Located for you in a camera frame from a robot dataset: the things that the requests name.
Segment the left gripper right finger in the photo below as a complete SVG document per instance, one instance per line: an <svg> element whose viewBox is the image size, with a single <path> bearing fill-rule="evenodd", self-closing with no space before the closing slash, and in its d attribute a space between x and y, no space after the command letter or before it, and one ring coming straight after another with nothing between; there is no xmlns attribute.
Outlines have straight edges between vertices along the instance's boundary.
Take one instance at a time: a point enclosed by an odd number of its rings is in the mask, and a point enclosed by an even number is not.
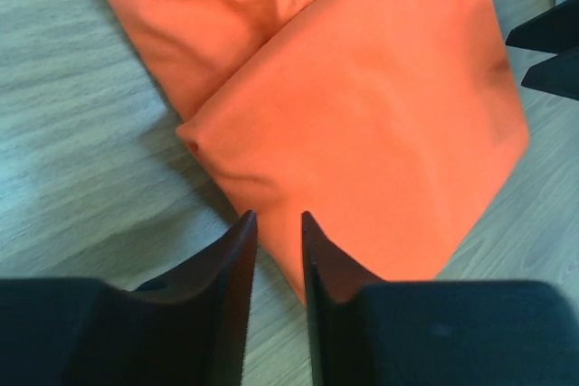
<svg viewBox="0 0 579 386"><path fill-rule="evenodd" d="M302 216L316 385L575 385L578 318L536 280L385 281Z"/></svg>

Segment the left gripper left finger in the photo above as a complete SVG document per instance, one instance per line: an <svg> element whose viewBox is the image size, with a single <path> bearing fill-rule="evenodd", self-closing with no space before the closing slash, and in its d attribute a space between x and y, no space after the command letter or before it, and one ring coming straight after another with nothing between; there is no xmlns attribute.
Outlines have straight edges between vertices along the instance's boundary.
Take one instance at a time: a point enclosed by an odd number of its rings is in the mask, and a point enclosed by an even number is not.
<svg viewBox="0 0 579 386"><path fill-rule="evenodd" d="M135 290L96 278L1 282L4 385L238 385L257 221Z"/></svg>

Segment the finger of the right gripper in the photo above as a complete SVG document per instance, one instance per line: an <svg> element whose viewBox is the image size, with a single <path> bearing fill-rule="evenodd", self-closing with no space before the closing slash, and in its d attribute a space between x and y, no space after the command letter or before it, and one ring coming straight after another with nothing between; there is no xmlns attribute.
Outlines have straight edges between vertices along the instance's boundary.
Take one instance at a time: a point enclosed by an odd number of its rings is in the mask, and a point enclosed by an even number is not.
<svg viewBox="0 0 579 386"><path fill-rule="evenodd" d="M577 49L562 52L530 67L521 85L556 96L578 100L579 54Z"/></svg>
<svg viewBox="0 0 579 386"><path fill-rule="evenodd" d="M535 52L566 52L577 47L578 2L565 0L515 27L506 45Z"/></svg>

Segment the orange t shirt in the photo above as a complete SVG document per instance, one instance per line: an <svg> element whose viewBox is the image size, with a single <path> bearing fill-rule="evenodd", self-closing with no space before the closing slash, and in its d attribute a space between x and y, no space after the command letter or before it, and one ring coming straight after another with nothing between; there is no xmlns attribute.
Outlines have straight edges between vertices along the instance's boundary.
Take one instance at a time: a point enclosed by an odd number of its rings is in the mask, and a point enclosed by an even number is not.
<svg viewBox="0 0 579 386"><path fill-rule="evenodd" d="M303 212L380 278L434 278L526 151L492 0L107 1L298 297Z"/></svg>

